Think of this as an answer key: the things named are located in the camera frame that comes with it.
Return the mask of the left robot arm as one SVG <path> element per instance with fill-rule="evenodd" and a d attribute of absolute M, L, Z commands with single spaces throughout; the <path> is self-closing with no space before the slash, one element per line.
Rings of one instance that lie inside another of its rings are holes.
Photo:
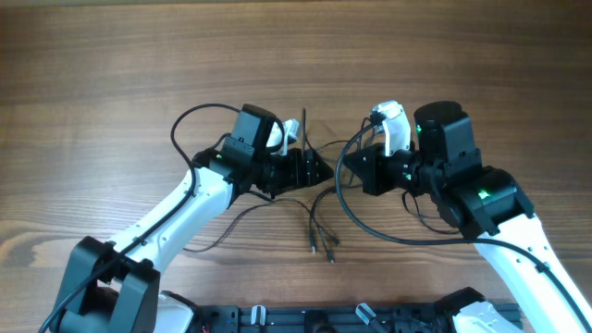
<path fill-rule="evenodd" d="M 252 187 L 275 197 L 333 177 L 316 151 L 289 147 L 292 139 L 273 113 L 254 105 L 236 112 L 221 143 L 183 158 L 186 176 L 152 211 L 107 241 L 87 236 L 74 247 L 42 332 L 198 328 L 199 307 L 160 289 L 188 242 Z"/>

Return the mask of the black USB cable long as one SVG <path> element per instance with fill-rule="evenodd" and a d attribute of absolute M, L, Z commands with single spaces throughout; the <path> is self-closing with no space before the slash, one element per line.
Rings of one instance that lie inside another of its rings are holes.
<path fill-rule="evenodd" d="M 412 197 L 412 199 L 413 199 L 413 205 L 414 205 L 414 208 L 415 208 L 415 212 L 414 213 L 410 210 L 410 208 L 409 208 L 409 206 L 407 204 L 407 196 L 408 195 L 410 195 Z M 422 214 L 421 211 L 420 211 L 420 206 L 419 206 L 419 204 L 417 202 L 416 197 L 413 196 L 412 194 L 410 194 L 408 191 L 404 191 L 401 194 L 401 202 L 403 204 L 403 208 L 405 209 L 405 211 L 408 214 L 416 217 L 425 228 L 427 228 L 427 229 L 429 229 L 429 230 L 431 230 L 431 231 L 433 231 L 433 232 L 435 232 L 437 234 L 441 234 L 441 235 L 457 235 L 457 234 L 460 233 L 460 231 L 459 230 L 456 230 L 456 229 L 438 229 L 438 228 L 434 228 L 434 227 L 430 226 L 429 223 L 428 223 L 428 220 L 438 220 L 438 217 L 436 217 L 436 216 L 427 216 L 427 215 Z"/>

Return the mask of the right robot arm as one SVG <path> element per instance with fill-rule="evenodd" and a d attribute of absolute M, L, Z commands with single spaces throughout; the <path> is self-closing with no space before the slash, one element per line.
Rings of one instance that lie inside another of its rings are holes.
<path fill-rule="evenodd" d="M 460 233 L 445 244 L 474 245 L 535 331 L 590 331 L 591 307 L 552 250 L 535 207 L 510 173 L 483 165 L 462 106 L 434 102 L 413 118 L 395 101 L 376 105 L 370 125 L 350 142 L 369 130 L 384 133 L 384 142 L 358 151 L 345 146 L 337 166 L 349 168 L 366 194 L 429 195 L 440 218 Z"/>

